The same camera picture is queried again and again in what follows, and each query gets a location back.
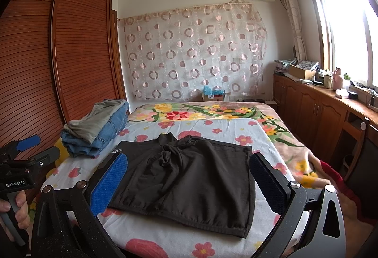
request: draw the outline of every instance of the white wall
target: white wall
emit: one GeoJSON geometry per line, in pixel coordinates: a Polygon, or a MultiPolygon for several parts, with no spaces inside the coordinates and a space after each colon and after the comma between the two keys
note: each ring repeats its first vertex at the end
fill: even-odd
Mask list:
{"type": "MultiPolygon", "coordinates": [[[[229,1],[230,0],[118,0],[118,18],[126,18],[129,16],[142,15],[173,8],[216,4],[229,1]]],[[[273,71],[275,69],[275,63],[273,60],[286,59],[293,56],[292,48],[294,44],[292,29],[287,12],[279,0],[276,0],[275,2],[254,1],[253,3],[260,12],[261,18],[263,19],[265,28],[268,32],[267,50],[263,61],[263,90],[265,90],[265,95],[262,97],[265,99],[271,99],[273,92],[273,71]]],[[[127,65],[127,56],[124,54],[125,36],[122,29],[119,30],[119,33],[120,54],[121,58],[125,57],[126,59],[123,64],[127,65]]],[[[124,79],[130,109],[133,111],[140,105],[140,102],[138,102],[131,94],[133,89],[130,85],[130,73],[127,66],[124,68],[124,79]]]]}
{"type": "Polygon", "coordinates": [[[318,23],[312,0],[298,0],[302,18],[302,35],[304,38],[307,59],[320,62],[320,41],[318,23]]]}
{"type": "Polygon", "coordinates": [[[112,9],[117,11],[117,17],[120,17],[118,15],[118,0],[112,0],[112,9]]]}

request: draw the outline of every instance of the cardboard box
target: cardboard box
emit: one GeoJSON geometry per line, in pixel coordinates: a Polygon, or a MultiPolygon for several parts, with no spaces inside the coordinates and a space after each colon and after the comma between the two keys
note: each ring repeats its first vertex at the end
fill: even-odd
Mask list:
{"type": "Polygon", "coordinates": [[[224,101],[224,95],[212,95],[213,98],[209,96],[202,95],[203,101],[224,101]]]}
{"type": "Polygon", "coordinates": [[[298,79],[312,80],[312,76],[316,74],[316,70],[309,71],[295,67],[293,65],[289,65],[289,74],[297,77],[298,79]]]}

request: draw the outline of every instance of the black shorts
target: black shorts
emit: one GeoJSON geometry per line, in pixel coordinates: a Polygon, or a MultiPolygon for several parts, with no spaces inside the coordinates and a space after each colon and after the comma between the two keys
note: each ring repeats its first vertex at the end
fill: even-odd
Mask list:
{"type": "Polygon", "coordinates": [[[250,146],[172,133],[122,141],[128,168],[110,208],[160,216],[212,232],[246,238],[255,206],[250,146]]]}

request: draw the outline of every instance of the human hand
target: human hand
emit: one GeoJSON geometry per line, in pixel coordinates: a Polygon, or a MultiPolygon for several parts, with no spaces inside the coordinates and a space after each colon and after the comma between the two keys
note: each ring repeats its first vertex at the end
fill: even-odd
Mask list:
{"type": "MultiPolygon", "coordinates": [[[[18,222],[18,227],[19,229],[27,229],[30,225],[30,218],[28,215],[28,203],[26,201],[25,191],[20,191],[16,195],[16,204],[20,208],[15,214],[16,221],[18,222]]],[[[11,204],[9,202],[0,199],[0,212],[8,212],[10,208],[11,208],[11,204]]],[[[9,239],[13,242],[14,238],[10,234],[8,228],[5,227],[5,224],[3,223],[1,218],[0,218],[0,224],[4,228],[9,239]]]]}

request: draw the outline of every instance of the patterned curtain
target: patterned curtain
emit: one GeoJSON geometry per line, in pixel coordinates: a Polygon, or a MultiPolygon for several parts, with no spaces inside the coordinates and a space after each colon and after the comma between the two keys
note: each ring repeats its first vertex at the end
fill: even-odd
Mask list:
{"type": "Polygon", "coordinates": [[[306,49],[302,37],[302,19],[299,12],[298,0],[283,0],[290,23],[292,24],[292,34],[294,36],[295,53],[299,62],[306,60],[306,49]]]}
{"type": "Polygon", "coordinates": [[[187,101],[205,85],[231,95],[259,92],[267,34],[253,4],[174,9],[121,19],[122,25],[141,100],[187,101]]]}

